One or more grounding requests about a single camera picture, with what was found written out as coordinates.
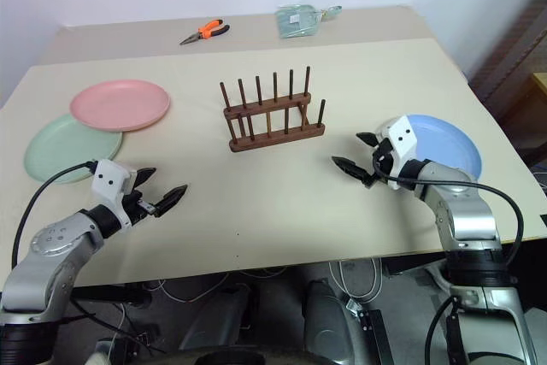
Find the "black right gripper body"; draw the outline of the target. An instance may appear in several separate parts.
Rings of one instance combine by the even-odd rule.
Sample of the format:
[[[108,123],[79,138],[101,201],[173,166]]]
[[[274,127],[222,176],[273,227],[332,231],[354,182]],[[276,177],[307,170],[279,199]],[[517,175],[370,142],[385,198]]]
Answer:
[[[379,145],[374,147],[373,151],[373,165],[376,165],[378,169],[386,175],[389,175],[393,167],[393,157],[391,152],[393,151],[392,144],[388,138],[383,138],[379,140]],[[388,183],[388,180],[385,177],[382,177],[378,174],[377,171],[374,171],[373,174],[369,175],[369,183],[365,185],[367,188],[372,187],[377,181],[382,183]]]

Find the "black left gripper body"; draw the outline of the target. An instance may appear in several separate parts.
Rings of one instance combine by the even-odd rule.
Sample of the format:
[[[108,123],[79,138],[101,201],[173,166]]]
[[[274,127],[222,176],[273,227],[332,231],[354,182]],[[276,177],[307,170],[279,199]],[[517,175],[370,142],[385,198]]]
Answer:
[[[131,226],[135,226],[148,215],[156,213],[156,207],[143,200],[143,193],[133,190],[122,198],[122,207],[129,217]]]

